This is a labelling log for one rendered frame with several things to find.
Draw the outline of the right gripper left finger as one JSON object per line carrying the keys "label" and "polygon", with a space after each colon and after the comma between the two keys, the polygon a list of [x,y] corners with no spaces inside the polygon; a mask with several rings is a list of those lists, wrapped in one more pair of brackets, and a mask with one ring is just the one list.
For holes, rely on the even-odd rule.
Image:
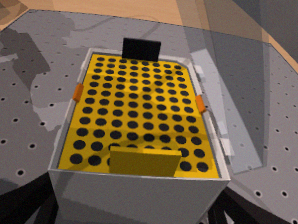
{"label": "right gripper left finger", "polygon": [[55,223],[59,206],[48,172],[0,195],[0,224],[24,224],[38,208],[33,224]]}

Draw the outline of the yellow plate with black holes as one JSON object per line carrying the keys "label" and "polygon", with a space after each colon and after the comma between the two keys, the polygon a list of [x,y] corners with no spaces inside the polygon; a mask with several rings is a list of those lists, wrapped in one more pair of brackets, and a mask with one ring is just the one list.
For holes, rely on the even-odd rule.
{"label": "yellow plate with black holes", "polygon": [[160,48],[124,37],[122,57],[93,54],[58,169],[219,178],[187,69]]}

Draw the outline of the grey perforated base plate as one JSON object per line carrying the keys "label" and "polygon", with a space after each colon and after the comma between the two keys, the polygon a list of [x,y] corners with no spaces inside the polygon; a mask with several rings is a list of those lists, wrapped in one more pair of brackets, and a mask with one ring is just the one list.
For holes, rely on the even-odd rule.
{"label": "grey perforated base plate", "polygon": [[[0,195],[48,172],[54,141],[89,48],[122,51],[123,38],[161,41],[159,55],[190,59],[182,25],[29,9],[0,31]],[[235,175],[228,187],[298,224],[298,73],[269,43],[267,167]]]}

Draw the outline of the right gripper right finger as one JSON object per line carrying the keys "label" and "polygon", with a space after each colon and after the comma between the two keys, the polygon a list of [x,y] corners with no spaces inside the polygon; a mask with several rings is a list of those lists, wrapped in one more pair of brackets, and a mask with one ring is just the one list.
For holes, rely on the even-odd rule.
{"label": "right gripper right finger", "polygon": [[225,214],[235,224],[291,224],[251,203],[228,186],[222,190],[207,213],[209,224],[228,224]]}

